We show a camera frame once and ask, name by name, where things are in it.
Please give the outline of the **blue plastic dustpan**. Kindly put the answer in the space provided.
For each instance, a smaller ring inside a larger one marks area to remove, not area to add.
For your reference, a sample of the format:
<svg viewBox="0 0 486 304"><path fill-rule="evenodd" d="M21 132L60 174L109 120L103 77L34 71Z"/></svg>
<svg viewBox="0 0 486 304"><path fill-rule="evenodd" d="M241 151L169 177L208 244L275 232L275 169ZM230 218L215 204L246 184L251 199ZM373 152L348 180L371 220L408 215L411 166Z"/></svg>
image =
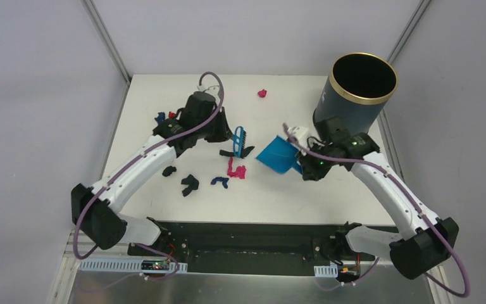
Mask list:
<svg viewBox="0 0 486 304"><path fill-rule="evenodd" d="M302 168L297 159L298 152L299 150L286 139L276 136L256 159L278 174L285 174L293 169L302 175Z"/></svg>

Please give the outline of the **blue hand brush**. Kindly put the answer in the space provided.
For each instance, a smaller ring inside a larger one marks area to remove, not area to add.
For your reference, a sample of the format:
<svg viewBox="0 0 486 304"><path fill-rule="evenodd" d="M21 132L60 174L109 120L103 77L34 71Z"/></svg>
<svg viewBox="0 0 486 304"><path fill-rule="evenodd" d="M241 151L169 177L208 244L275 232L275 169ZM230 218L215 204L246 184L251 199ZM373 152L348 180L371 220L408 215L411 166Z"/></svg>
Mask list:
<svg viewBox="0 0 486 304"><path fill-rule="evenodd" d="M246 135L247 132L243 128L243 126L238 126L234 130L234 134L232 136L232 149L233 151L240 151L246 147Z"/></svg>

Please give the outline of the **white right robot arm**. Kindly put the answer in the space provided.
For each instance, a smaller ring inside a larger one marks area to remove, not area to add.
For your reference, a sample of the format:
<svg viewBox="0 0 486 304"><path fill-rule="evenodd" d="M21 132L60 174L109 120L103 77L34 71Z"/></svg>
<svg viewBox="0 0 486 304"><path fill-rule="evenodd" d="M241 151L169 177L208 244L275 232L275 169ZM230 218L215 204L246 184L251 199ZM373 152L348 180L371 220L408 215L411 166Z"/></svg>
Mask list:
<svg viewBox="0 0 486 304"><path fill-rule="evenodd" d="M333 166L344 167L371 191L397 228L397 232L387 232L359 223L344 224L333 246L339 258L367 253L390 260L402 276L416 279L451 256L458 224L427 208L390 168L368 134L350 134L337 117L315 122L314 127L317 142L297 156L303 179L318 181Z"/></svg>

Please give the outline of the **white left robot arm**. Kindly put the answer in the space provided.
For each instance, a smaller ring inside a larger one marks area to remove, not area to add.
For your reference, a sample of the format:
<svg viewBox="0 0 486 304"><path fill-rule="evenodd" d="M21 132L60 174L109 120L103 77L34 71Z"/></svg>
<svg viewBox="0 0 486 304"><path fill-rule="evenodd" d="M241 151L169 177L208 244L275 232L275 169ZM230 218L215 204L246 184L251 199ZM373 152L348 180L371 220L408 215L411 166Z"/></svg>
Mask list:
<svg viewBox="0 0 486 304"><path fill-rule="evenodd" d="M122 215L121 211L152 176L199 140L222 143L232 138L222 100L220 92L194 92L175 117L158 123L125 164L91 186L77 184L72 189L72 222L96 248L108 250L124 242L141 243L152 256L167 250L168 240L154 220Z"/></svg>

